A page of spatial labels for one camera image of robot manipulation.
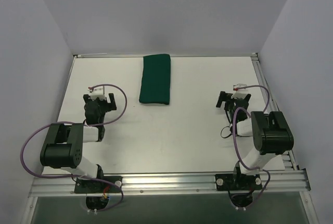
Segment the green surgical cloth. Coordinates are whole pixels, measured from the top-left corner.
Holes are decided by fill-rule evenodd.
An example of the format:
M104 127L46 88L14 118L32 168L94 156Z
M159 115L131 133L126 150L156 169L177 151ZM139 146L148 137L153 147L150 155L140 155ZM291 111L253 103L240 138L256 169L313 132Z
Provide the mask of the green surgical cloth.
M170 104L171 57L156 54L143 57L143 74L139 102L141 104Z

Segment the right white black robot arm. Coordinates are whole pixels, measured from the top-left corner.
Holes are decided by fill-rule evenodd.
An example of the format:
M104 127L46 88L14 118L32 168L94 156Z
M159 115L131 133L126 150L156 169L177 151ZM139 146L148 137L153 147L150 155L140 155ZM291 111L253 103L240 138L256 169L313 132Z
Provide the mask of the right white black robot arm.
M216 107L224 107L228 128L233 137L252 138L253 148L238 162L239 171L231 176L231 183L243 189L250 177L259 173L267 163L286 151L292 150L294 138L281 111L266 114L263 111L248 112L251 94L221 91Z

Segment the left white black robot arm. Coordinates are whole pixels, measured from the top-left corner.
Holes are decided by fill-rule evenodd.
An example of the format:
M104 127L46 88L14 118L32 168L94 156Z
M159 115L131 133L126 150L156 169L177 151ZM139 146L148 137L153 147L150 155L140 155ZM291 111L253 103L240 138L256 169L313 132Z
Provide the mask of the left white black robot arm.
M83 99L85 121L51 124L40 152L40 162L44 167L87 176L86 186L92 192L100 192L105 186L104 173L100 165L83 157L83 144L103 140L105 114L116 110L117 106L112 93L109 99L103 92L85 94Z

